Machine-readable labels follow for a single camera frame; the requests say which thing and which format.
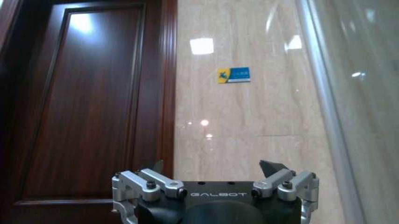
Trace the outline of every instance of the bolt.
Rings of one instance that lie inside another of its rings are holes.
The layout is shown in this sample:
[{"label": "bolt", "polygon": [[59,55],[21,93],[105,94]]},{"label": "bolt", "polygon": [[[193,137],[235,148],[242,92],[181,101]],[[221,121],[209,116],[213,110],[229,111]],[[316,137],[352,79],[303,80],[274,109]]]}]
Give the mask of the bolt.
[{"label": "bolt", "polygon": [[147,189],[152,190],[156,188],[156,183],[153,181],[147,182]]},{"label": "bolt", "polygon": [[292,189],[292,183],[290,181],[283,182],[283,187],[287,189]]},{"label": "bolt", "polygon": [[180,188],[177,191],[177,199],[183,199],[187,196],[187,190],[184,188]]},{"label": "bolt", "polygon": [[262,192],[259,191],[259,189],[254,188],[251,190],[251,195],[252,195],[254,198],[260,198]]}]

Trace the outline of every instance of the marble wall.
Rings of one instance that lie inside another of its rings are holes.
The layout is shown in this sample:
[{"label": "marble wall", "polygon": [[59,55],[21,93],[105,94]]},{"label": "marble wall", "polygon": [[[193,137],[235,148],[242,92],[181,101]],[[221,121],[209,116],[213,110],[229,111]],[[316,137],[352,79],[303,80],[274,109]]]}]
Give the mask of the marble wall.
[{"label": "marble wall", "polygon": [[[260,180],[260,159],[311,170],[312,223],[343,224],[295,0],[179,0],[177,20],[175,178]],[[212,53],[192,53],[199,38]],[[217,84],[229,67],[250,67],[251,82]]]}]

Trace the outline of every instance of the wall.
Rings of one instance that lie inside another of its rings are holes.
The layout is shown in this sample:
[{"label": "wall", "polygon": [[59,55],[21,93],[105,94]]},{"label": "wall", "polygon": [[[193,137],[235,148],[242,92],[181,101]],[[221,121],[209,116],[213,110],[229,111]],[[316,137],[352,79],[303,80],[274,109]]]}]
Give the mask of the wall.
[{"label": "wall", "polygon": [[315,1],[366,222],[399,220],[399,2]]},{"label": "wall", "polygon": [[[344,223],[295,1],[180,0],[177,20],[175,178],[254,181],[260,159],[283,162],[320,177],[312,223]],[[213,53],[192,54],[197,38]],[[251,82],[217,84],[228,67]]]}]

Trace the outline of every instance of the metal frame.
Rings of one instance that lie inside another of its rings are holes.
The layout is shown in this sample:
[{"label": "metal frame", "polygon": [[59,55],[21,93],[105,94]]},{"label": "metal frame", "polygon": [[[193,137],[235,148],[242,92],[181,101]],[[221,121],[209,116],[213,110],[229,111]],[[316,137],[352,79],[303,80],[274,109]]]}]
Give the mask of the metal frame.
[{"label": "metal frame", "polygon": [[344,218],[347,223],[363,224],[366,223],[364,212],[354,180],[348,151],[326,68],[328,59],[323,57],[322,53],[324,35],[322,31],[319,15],[315,9],[314,0],[298,0],[296,7],[304,31],[306,44],[308,47],[311,66],[314,69],[326,131],[330,139],[330,152],[342,196]]}]

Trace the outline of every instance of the wooden door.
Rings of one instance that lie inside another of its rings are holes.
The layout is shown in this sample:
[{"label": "wooden door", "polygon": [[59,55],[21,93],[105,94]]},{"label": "wooden door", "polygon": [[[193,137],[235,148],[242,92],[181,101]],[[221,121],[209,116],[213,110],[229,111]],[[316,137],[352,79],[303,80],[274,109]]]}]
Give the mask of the wooden door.
[{"label": "wooden door", "polygon": [[120,223],[113,173],[164,159],[171,176],[175,6],[47,7],[12,112],[1,223]]}]

